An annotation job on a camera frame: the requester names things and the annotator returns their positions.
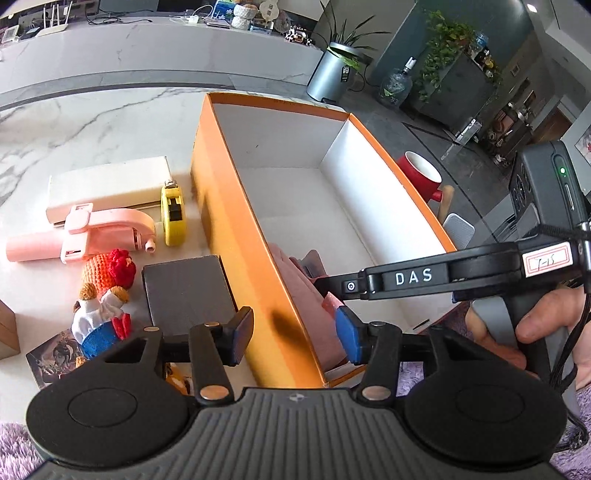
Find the red mug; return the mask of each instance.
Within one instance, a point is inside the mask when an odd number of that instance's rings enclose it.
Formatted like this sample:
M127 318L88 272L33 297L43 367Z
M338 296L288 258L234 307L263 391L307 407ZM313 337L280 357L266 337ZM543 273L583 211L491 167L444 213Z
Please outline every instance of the red mug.
M425 202L429 200L441 202L443 195L439 190L441 175L428 160L415 152L406 152L397 164Z

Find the finger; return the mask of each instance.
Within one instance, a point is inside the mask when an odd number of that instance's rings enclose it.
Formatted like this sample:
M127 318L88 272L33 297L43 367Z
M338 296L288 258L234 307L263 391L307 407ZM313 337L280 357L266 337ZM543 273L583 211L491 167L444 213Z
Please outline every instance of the finger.
M532 343L560 327L572 328L581 317L584 303L582 288L561 288L547 293L517 325L517 339Z
M525 370L527 360L525 359L525 355L519 350L509 346L499 345L490 335L481 341L479 345L486 348L489 352L494 353L496 356L500 356L502 359L507 360L511 365L521 370Z
M472 307L470 307L466 313L466 328L474 337L474 341L479 345L480 342L483 341L489 335L485 323L476 314Z
M525 355L519 350L499 345L488 332L485 323L470 307L466 313L466 327L472 333L474 341L481 347L486 348L489 352L507 360L510 364L517 368L525 369Z

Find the white box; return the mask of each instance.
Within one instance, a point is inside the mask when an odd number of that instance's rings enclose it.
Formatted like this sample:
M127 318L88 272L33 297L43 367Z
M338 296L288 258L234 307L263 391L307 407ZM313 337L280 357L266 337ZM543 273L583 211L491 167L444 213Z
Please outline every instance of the white box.
M93 203L94 210L160 204L164 182L170 180L166 157L70 170L49 178L47 220L66 220L73 205Z

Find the card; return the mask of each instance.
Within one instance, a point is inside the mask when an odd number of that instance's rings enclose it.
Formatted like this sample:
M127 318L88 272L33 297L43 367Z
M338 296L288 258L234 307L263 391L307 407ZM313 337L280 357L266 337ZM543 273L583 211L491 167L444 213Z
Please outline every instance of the card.
M39 388L45 388L76 368L76 358L85 358L70 329L58 333L26 355Z

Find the black box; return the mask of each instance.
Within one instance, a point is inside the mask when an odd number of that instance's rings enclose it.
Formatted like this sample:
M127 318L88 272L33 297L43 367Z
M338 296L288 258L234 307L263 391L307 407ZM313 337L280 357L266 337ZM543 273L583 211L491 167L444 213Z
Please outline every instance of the black box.
M227 323L236 313L215 255L146 265L142 279L152 324L164 335L187 334L207 322Z

